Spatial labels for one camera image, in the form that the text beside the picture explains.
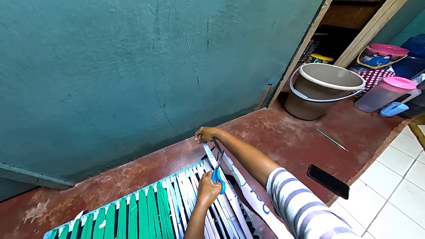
paintbrush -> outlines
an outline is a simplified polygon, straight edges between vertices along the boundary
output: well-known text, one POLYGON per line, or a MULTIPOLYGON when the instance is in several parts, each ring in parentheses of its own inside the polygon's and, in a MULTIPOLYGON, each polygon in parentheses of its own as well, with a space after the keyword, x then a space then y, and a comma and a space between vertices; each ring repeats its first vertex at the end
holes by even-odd
POLYGON ((334 142, 335 144, 337 144, 338 146, 341 147, 341 149, 345 150, 348 152, 348 150, 346 148, 344 148, 342 145, 340 145, 338 142, 336 142, 335 140, 331 139, 329 136, 327 136, 325 133, 323 133, 322 131, 320 131, 319 129, 317 129, 317 131, 319 131, 321 134, 323 134, 324 136, 326 136, 328 139, 330 139, 332 142, 334 142))

scissor handle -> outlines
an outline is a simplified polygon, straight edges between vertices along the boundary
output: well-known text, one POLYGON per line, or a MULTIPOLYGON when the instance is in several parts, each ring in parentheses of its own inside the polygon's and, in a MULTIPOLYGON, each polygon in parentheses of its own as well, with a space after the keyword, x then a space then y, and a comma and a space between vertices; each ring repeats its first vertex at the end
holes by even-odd
POLYGON ((224 184, 224 181, 221 179, 220 172, 218 171, 218 169, 213 170, 211 180, 213 182, 220 181, 220 183, 221 183, 220 194, 224 194, 224 191, 226 190, 226 185, 224 184))

floor tile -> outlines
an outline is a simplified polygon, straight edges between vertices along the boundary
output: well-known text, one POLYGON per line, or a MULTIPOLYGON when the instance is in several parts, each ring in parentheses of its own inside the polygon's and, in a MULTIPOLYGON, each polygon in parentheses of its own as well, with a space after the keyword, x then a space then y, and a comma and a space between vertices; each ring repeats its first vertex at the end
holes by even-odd
POLYGON ((355 232, 357 235, 362 236, 365 232, 365 228, 356 220, 353 216, 351 216, 347 210, 345 210, 338 202, 334 202, 330 209, 337 214, 338 216, 344 218, 348 224, 350 224, 351 228, 353 229, 353 232, 355 232))
POLYGON ((368 232, 375 239, 425 238, 425 229, 403 214, 391 203, 385 204, 368 232))
POLYGON ((393 146, 388 146, 376 160, 401 176, 406 174, 413 161, 415 161, 414 158, 393 146))
POLYGON ((418 127, 422 130, 422 133, 425 134, 425 125, 418 125, 418 127))
POLYGON ((420 187, 422 190, 425 190, 425 164, 416 161, 406 174, 405 178, 420 187))
POLYGON ((337 202, 367 228, 384 205, 385 199, 365 183, 357 180, 350 187, 348 200, 340 197, 337 202))
POLYGON ((388 199, 403 178, 382 163, 375 161, 359 179, 379 195, 388 199))
POLYGON ((406 134, 399 134, 390 145, 413 158, 418 157, 422 151, 422 146, 418 140, 406 134))
POLYGON ((366 232, 363 236, 363 239, 375 239, 369 232, 366 232))
POLYGON ((425 191, 403 179, 389 202, 425 228, 425 191))
POLYGON ((425 153, 424 153, 424 152, 422 152, 422 153, 419 155, 419 157, 418 157, 418 161, 421 161, 421 162, 425 163, 425 153))
POLYGON ((401 131, 403 134, 406 134, 412 138, 416 138, 416 135, 413 134, 412 130, 410 130, 410 127, 407 125, 406 127, 404 127, 404 129, 401 131))

black phone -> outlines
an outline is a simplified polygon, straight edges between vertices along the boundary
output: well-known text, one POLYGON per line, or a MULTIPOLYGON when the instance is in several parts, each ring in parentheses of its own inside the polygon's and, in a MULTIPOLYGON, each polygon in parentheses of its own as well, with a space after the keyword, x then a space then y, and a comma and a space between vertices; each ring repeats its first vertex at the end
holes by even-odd
POLYGON ((310 164, 309 169, 307 170, 307 175, 314 181, 320 183, 323 187, 329 189, 334 194, 344 199, 348 199, 350 187, 346 183, 323 171, 319 167, 310 164))

person's left hand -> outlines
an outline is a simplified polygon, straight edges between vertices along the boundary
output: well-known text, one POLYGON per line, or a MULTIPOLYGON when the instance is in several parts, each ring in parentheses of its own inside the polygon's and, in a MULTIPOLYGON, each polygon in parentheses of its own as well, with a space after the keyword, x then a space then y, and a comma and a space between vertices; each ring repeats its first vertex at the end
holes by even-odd
POLYGON ((213 183, 211 180, 212 174, 212 170, 208 171, 206 174, 202 175, 199 181, 196 204, 205 208, 208 208, 215 201, 221 191, 221 182, 217 184, 213 183))

